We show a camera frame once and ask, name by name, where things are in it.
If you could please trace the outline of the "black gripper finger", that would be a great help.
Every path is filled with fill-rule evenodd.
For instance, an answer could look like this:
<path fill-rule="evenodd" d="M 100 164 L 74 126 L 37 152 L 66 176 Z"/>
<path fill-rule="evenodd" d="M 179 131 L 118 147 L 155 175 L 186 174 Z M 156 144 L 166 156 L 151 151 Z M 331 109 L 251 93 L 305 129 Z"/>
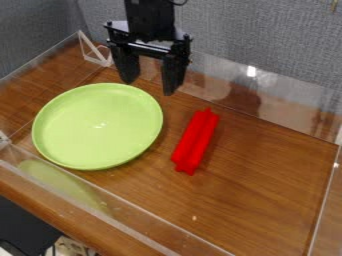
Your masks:
<path fill-rule="evenodd" d="M 120 79 L 131 84 L 140 75 L 139 56 L 126 46 L 110 44 L 111 54 Z"/>
<path fill-rule="evenodd" d="M 188 58 L 167 55 L 162 63 L 163 94 L 171 96 L 183 84 Z"/>

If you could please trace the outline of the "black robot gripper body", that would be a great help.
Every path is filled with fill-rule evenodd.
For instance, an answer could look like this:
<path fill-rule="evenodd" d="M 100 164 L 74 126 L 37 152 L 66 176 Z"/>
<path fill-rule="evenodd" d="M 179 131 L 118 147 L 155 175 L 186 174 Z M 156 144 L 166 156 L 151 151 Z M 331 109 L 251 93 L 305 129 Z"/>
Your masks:
<path fill-rule="evenodd" d="M 191 36 L 175 26 L 175 0 L 124 0 L 124 20 L 104 23 L 108 46 L 116 44 L 135 55 L 163 60 L 167 55 L 187 57 L 190 62 Z"/>

